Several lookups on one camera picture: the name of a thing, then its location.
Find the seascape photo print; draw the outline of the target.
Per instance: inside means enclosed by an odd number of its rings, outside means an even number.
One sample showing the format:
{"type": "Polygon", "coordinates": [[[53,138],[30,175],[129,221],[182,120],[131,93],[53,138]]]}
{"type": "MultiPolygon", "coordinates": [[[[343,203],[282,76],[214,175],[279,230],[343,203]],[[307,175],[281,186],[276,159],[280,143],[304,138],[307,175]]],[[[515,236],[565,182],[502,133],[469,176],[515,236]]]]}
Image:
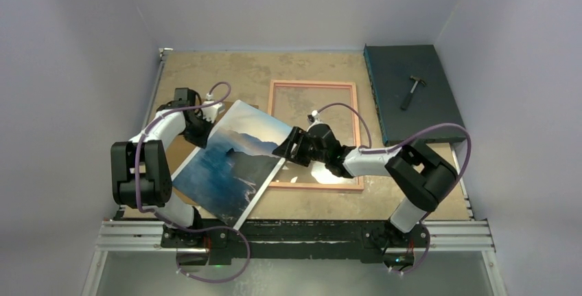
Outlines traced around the seascape photo print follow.
{"type": "Polygon", "coordinates": [[[172,175],[175,190],[239,229],[284,164],[272,152],[291,127],[237,100],[172,175]]]}

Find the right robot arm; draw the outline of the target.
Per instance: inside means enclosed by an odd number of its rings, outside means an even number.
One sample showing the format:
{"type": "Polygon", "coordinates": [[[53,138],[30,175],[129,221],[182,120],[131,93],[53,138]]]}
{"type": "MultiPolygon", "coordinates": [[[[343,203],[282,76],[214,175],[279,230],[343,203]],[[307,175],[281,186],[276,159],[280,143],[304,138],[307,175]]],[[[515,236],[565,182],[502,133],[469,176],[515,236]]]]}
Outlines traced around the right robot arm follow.
{"type": "Polygon", "coordinates": [[[323,163],[336,177],[390,177],[404,199],[388,219],[386,239],[401,246],[412,237],[413,227],[432,213],[460,179],[456,168],[436,153],[422,136],[456,124],[437,124],[415,133],[401,143],[365,149],[342,145],[329,125],[314,123],[307,130],[295,126],[273,150],[273,155],[300,166],[323,163]]]}

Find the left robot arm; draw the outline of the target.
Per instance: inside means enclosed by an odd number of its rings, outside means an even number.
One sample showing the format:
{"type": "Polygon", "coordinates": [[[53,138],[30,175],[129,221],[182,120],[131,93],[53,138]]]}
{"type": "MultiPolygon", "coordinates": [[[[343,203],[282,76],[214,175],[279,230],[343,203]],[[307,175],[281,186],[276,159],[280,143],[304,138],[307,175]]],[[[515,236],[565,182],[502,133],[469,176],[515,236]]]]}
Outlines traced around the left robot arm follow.
{"type": "Polygon", "coordinates": [[[118,205],[154,214],[187,247],[197,247],[205,237],[198,210],[175,195],[166,151],[176,138],[205,148],[223,99],[209,91],[201,96],[193,89],[174,91],[160,105],[151,122],[128,141],[110,148],[113,199],[118,205]]]}

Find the pink picture frame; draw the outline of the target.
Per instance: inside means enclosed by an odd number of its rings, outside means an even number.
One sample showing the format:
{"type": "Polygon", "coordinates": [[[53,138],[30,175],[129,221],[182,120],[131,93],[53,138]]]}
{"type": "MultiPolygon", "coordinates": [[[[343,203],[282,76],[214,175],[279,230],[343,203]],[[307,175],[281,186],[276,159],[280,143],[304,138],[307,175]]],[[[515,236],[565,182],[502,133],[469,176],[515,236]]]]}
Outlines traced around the pink picture frame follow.
{"type": "MultiPolygon", "coordinates": [[[[268,97],[268,114],[293,127],[306,129],[307,116],[321,107],[337,102],[337,106],[325,109],[321,119],[330,125],[336,139],[347,146],[361,144],[360,122],[348,105],[358,108],[356,84],[353,82],[272,80],[268,97]]],[[[329,190],[361,192],[362,177],[344,179],[334,176],[319,162],[308,167],[285,162],[270,187],[291,190],[329,190]]]]}

